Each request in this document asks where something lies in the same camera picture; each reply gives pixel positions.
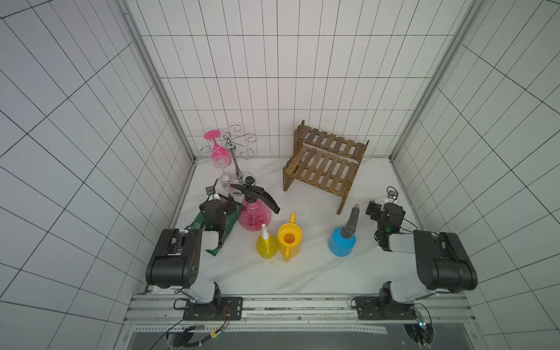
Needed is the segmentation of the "pink pump sprayer bottle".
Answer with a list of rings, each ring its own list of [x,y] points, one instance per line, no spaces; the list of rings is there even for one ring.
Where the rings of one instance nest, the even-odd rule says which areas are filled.
[[[239,224],[250,232],[261,232],[262,225],[269,225],[273,214],[280,212],[280,207],[272,196],[255,184],[255,178],[248,176],[242,184],[231,184],[231,188],[243,195],[239,213]]]

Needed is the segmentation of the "blue spray bottle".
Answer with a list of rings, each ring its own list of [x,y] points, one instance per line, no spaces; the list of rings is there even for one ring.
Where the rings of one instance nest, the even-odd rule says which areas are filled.
[[[355,204],[351,209],[351,214],[347,223],[343,227],[337,227],[329,239],[328,246],[330,251],[337,257],[350,255],[357,242],[355,233],[357,222],[360,215],[360,205]]]

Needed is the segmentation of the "small yellow spray bottle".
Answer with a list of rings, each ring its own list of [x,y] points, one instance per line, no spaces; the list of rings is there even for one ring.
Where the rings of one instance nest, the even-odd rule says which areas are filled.
[[[268,233],[266,224],[262,224],[261,235],[258,237],[256,249],[259,256],[264,259],[271,259],[278,252],[279,243],[274,235]]]

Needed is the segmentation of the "yellow watering can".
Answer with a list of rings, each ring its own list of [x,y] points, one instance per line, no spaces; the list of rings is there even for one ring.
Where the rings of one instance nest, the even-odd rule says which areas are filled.
[[[303,231],[296,224],[295,213],[292,213],[290,221],[283,224],[277,234],[279,242],[278,252],[284,257],[286,263],[299,254],[302,238]]]

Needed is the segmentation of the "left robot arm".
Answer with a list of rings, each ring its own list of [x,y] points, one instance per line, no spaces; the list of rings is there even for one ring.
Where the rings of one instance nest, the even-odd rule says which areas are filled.
[[[227,218],[238,210],[231,195],[214,194],[200,206],[202,223],[185,229],[162,230],[148,263],[147,284],[162,290],[176,288],[176,310],[185,321],[241,319],[243,299],[224,297],[217,283],[198,279],[203,252],[221,249],[227,237]]]

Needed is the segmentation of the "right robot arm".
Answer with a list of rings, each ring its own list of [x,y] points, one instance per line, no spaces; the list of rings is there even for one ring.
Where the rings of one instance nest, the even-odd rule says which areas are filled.
[[[419,229],[403,233],[405,211],[394,203],[371,201],[366,214],[377,222],[374,238],[379,247],[385,252],[413,255],[416,269],[401,279],[384,283],[376,297],[356,298],[360,319],[417,319],[417,300],[477,287],[478,274],[456,233]]]

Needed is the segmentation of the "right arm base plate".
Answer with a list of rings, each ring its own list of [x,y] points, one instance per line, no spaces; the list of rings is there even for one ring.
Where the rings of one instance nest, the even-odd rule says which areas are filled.
[[[355,297],[351,306],[357,311],[359,320],[411,321],[417,317],[410,304],[397,303],[391,299],[383,301],[380,297]]]

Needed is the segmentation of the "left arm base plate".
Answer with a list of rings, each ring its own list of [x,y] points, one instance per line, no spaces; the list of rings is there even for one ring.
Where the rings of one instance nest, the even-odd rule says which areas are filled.
[[[189,303],[184,310],[184,321],[238,321],[242,317],[242,297],[220,297],[211,303]]]

